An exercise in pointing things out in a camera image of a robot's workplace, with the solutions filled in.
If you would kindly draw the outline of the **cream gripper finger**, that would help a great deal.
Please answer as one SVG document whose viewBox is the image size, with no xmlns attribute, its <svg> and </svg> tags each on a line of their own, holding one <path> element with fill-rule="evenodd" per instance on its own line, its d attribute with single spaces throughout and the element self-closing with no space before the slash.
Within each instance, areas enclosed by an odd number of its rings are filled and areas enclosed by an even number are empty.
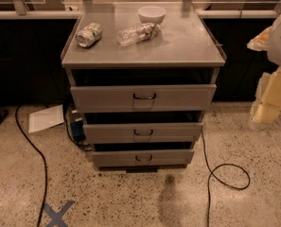
<svg viewBox="0 0 281 227">
<path fill-rule="evenodd" d="M 271 27 L 267 27 L 247 43 L 247 47 L 253 51 L 267 51 Z"/>
<path fill-rule="evenodd" d="M 271 74 L 262 74 L 250 110 L 250 128 L 258 131 L 267 129 L 280 114 L 281 66 Z"/>
</svg>

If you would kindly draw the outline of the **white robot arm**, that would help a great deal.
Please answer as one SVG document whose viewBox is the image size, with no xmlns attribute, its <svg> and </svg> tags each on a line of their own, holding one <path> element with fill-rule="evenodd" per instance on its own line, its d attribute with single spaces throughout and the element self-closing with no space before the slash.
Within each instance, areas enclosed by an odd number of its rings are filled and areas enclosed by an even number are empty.
<svg viewBox="0 0 281 227">
<path fill-rule="evenodd" d="M 262 74 L 250 110 L 250 127 L 264 130 L 281 114 L 281 14 L 271 26 L 251 39 L 247 47 L 266 51 L 268 60 L 278 66 L 275 72 Z"/>
</svg>

